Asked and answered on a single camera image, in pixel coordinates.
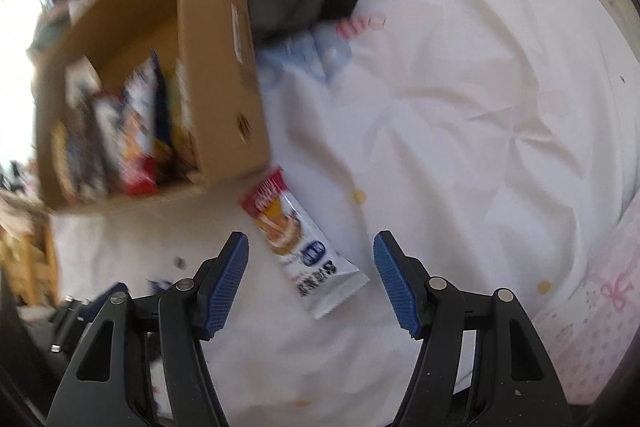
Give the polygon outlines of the yellow chip packet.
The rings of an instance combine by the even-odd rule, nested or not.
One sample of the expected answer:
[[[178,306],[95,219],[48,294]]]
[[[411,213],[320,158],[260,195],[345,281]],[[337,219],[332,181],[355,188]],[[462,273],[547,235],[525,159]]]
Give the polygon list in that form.
[[[173,69],[163,68],[162,73],[165,76],[170,139],[177,156],[177,168],[180,176],[191,179],[198,171],[198,158],[186,90],[186,70],[177,60]]]

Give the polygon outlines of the white bed sheet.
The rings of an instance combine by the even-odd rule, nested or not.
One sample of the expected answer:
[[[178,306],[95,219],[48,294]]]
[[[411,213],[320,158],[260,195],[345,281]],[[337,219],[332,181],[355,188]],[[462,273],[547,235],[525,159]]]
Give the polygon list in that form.
[[[315,319],[243,181],[56,217],[63,294],[149,294],[241,231],[248,267],[203,347],[230,423],[385,426],[420,349],[373,263],[388,230],[462,291],[512,289],[567,399],[596,399],[639,325],[639,63],[600,0],[360,0],[258,75],[273,164],[367,285]]]

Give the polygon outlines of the dark brown snack bar packet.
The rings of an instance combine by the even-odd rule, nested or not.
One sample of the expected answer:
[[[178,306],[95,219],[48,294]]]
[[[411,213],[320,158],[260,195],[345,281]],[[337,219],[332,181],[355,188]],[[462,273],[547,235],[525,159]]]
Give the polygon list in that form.
[[[70,188],[78,202],[94,202],[106,195],[106,180],[93,108],[101,81],[87,57],[66,67],[65,90]]]

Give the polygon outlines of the brown cardboard box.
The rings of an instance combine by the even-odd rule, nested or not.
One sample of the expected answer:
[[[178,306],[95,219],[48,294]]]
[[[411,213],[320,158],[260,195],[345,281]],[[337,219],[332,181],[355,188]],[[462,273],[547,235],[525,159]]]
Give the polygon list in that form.
[[[193,114],[195,173],[153,193],[155,200],[198,194],[267,165],[268,133],[258,87],[246,0],[96,0],[41,55],[36,67],[36,153],[40,197],[51,211],[69,204],[54,173],[50,133],[63,118],[66,67],[88,57],[107,91],[156,51],[186,70]]]

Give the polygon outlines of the rice cake packet red white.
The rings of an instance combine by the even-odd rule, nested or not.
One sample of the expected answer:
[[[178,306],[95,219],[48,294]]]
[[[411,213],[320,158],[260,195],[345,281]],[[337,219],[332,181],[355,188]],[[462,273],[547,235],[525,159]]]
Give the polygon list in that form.
[[[333,247],[299,204],[281,168],[271,169],[240,206],[315,319],[325,317],[369,283],[369,277]]]

